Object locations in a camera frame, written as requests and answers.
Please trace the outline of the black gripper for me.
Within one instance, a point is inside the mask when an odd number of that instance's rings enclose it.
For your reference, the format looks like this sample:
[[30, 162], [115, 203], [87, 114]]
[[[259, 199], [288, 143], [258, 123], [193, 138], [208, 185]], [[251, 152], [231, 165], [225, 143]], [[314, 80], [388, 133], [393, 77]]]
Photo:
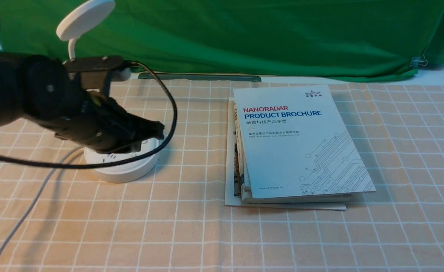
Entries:
[[128, 113], [113, 98], [95, 95], [89, 95], [73, 116], [54, 121], [58, 138], [100, 154], [128, 153], [151, 138], [161, 141], [164, 129], [161, 122]]

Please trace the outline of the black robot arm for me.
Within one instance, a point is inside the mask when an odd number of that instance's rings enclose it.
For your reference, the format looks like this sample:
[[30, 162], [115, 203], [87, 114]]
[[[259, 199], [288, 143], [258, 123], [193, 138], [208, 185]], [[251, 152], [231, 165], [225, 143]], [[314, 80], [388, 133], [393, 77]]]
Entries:
[[162, 140], [164, 126], [128, 113], [109, 96], [111, 81], [128, 68], [120, 56], [77, 57], [0, 52], [0, 127], [24, 118], [57, 138], [97, 153], [128, 153]]

